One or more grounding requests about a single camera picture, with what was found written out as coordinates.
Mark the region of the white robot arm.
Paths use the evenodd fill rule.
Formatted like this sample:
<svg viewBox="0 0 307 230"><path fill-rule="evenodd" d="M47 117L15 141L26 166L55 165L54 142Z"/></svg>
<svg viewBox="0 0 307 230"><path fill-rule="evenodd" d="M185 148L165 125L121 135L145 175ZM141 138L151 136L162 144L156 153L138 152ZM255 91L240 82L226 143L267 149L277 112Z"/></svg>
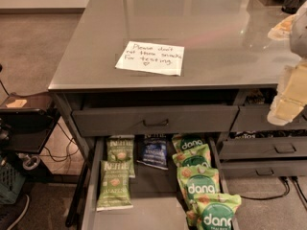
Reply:
<svg viewBox="0 0 307 230"><path fill-rule="evenodd" d="M285 126L307 105L307 2L268 32L273 40L289 40L292 53L300 56L295 66L286 66L267 116L269 123Z"/></svg>

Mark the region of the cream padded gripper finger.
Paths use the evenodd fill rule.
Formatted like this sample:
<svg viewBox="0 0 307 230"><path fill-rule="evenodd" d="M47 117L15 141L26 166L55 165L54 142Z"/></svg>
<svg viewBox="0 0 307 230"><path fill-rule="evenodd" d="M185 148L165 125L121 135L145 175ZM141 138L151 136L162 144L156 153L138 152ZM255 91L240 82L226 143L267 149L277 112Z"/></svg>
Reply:
<svg viewBox="0 0 307 230"><path fill-rule="evenodd" d="M292 25L295 19L295 15L292 14L281 22L276 24L273 28L268 32L268 38L272 40L287 40L290 38L290 33L292 29Z"/></svg>
<svg viewBox="0 0 307 230"><path fill-rule="evenodd" d="M307 105L307 64L286 66L277 85L267 116L269 123L285 126L291 123Z"/></svg>

